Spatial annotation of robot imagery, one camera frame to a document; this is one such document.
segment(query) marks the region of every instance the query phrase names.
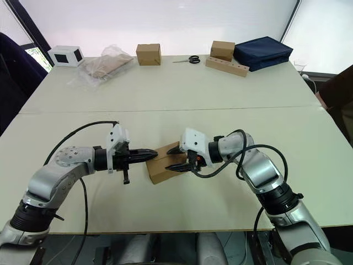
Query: plastic bag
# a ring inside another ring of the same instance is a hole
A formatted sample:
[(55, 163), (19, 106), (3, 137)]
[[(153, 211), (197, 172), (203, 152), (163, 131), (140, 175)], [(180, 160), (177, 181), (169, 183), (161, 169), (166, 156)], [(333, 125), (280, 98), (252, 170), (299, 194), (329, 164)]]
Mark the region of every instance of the plastic bag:
[(78, 75), (91, 87), (118, 76), (134, 65), (133, 57), (116, 45), (106, 47), (101, 57), (87, 58), (78, 66)]

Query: small cardboard box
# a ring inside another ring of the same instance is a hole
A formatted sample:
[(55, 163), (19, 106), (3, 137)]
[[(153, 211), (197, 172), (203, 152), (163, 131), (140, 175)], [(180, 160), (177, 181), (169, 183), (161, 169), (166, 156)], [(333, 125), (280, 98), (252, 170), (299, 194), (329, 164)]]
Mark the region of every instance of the small cardboard box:
[(177, 145), (179, 145), (179, 142), (175, 142), (157, 149), (156, 151), (158, 152), (158, 156), (154, 159), (146, 161), (149, 177), (153, 184), (157, 184), (174, 176), (183, 174), (182, 172), (171, 171), (165, 168), (173, 164), (186, 163), (185, 153), (178, 155), (167, 155), (169, 149)]
[(136, 55), (140, 65), (161, 65), (161, 46), (159, 44), (138, 44)]
[(212, 43), (210, 56), (231, 62), (235, 46), (235, 43), (215, 40)]

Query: wooden block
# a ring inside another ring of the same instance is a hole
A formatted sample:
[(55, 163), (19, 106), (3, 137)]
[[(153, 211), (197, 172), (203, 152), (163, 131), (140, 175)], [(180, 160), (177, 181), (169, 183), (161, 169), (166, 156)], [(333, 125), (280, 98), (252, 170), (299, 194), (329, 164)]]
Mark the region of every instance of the wooden block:
[(248, 66), (240, 65), (237, 62), (228, 62), (214, 57), (208, 57), (206, 59), (206, 66), (242, 77), (247, 76), (249, 71)]

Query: white box with black screen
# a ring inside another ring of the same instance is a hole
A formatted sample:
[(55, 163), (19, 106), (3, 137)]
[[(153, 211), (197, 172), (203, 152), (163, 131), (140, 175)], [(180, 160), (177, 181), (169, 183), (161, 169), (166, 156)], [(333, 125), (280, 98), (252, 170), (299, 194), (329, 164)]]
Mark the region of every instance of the white box with black screen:
[(48, 53), (57, 66), (75, 67), (83, 62), (83, 55), (78, 46), (55, 46)]

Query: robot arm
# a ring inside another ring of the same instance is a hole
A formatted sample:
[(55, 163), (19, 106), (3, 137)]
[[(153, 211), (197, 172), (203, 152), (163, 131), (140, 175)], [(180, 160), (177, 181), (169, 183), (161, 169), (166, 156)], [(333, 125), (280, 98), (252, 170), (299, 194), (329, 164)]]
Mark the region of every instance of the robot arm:
[(129, 150), (127, 130), (116, 124), (106, 138), (107, 149), (71, 146), (61, 149), (54, 159), (31, 178), (20, 204), (0, 234), (0, 247), (38, 245), (48, 234), (49, 225), (72, 186), (80, 178), (95, 171), (124, 172), (128, 184), (129, 164), (144, 162), (157, 156), (149, 149)]
[[(252, 137), (249, 134), (246, 134), (246, 137), (247, 146), (254, 145)], [(202, 166), (212, 167), (214, 163), (232, 159), (234, 154), (241, 152), (243, 144), (243, 135), (239, 132), (234, 132), (227, 137), (218, 136), (214, 141), (209, 141), (203, 133), (186, 129), (179, 148), (170, 150), (169, 153), (187, 152), (189, 163), (171, 165), (168, 169), (183, 172), (189, 169), (195, 173)], [(237, 156), (232, 162), (238, 164), (239, 161), (240, 156)], [(240, 173), (275, 226), (289, 258), (294, 257), (292, 264), (301, 264), (295, 263), (296, 260), (302, 259), (302, 256), (308, 257), (313, 252), (316, 255), (314, 257), (319, 260), (322, 258), (322, 261), (336, 262), (323, 264), (340, 264), (330, 254), (330, 245), (324, 232), (301, 200), (303, 195), (292, 191), (267, 155), (258, 149), (246, 151)]]

